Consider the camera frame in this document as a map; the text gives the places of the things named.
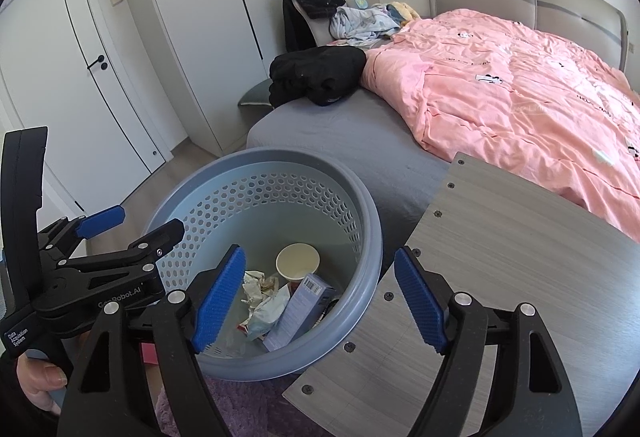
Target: cardboard box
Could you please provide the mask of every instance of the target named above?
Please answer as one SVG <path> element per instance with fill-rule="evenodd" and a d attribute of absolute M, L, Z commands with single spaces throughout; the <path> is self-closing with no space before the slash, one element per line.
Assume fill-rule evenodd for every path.
<path fill-rule="evenodd" d="M 267 350 L 271 352 L 281 349 L 309 332 L 334 296 L 335 289 L 322 278 L 316 274 L 307 274 L 293 293 L 278 324 L 264 338 Z"/>

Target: light blue clothing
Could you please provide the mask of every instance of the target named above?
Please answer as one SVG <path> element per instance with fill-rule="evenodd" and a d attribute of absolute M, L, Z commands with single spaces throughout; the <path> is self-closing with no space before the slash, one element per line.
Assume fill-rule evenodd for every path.
<path fill-rule="evenodd" d="M 354 47 L 370 47 L 383 36 L 391 36 L 400 27 L 388 15 L 382 4 L 368 10 L 356 10 L 342 6 L 338 8 L 329 26 L 336 40 L 347 40 Z"/>
<path fill-rule="evenodd" d="M 396 10 L 395 7 L 393 7 L 391 4 L 387 4 L 386 5 L 386 12 L 389 14 L 389 16 L 396 21 L 396 23 L 398 24 L 398 26 L 400 24 L 402 24 L 403 22 L 405 22 L 404 17 L 402 17 L 402 15 L 400 13 L 398 13 L 398 10 Z"/>

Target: mattress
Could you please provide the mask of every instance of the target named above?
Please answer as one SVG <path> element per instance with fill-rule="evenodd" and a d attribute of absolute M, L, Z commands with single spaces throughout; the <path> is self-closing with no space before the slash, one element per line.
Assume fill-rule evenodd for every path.
<path fill-rule="evenodd" d="M 449 169 L 415 142 L 394 109 L 364 89 L 329 107 L 306 98 L 278 107 L 249 132 L 247 147 L 256 146 L 306 148 L 351 168 L 378 208 L 385 270 Z"/>

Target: black clothing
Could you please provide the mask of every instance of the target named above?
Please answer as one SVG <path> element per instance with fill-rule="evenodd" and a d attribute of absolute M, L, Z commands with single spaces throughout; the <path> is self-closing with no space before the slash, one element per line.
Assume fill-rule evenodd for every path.
<path fill-rule="evenodd" d="M 344 0 L 297 0 L 309 18 L 331 18 L 335 10 L 345 5 Z M 310 49 L 316 46 L 311 30 L 304 17 L 293 6 L 291 0 L 282 0 L 284 36 L 287 52 Z"/>
<path fill-rule="evenodd" d="M 36 408 L 22 393 L 15 375 L 16 361 L 0 357 L 0 428 L 11 437 L 55 437 L 58 418 Z"/>
<path fill-rule="evenodd" d="M 364 51 L 350 45 L 281 54 L 270 67 L 269 101 L 279 107 L 306 96 L 316 105 L 330 105 L 353 92 L 366 62 Z"/>

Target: finger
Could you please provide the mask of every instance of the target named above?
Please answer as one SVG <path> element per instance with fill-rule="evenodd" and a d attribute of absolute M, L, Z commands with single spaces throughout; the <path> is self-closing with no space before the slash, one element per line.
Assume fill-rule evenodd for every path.
<path fill-rule="evenodd" d="M 47 412 L 55 413 L 55 408 L 58 409 L 58 413 L 60 413 L 60 407 L 53 401 L 52 397 L 49 395 L 49 392 L 41 391 L 38 393 L 24 393 L 25 397 L 33 404 L 33 406 L 38 407 L 41 410 Z"/>
<path fill-rule="evenodd" d="M 18 359 L 18 381 L 24 393 L 59 390 L 66 385 L 66 375 L 57 366 L 40 359 L 22 355 Z"/>

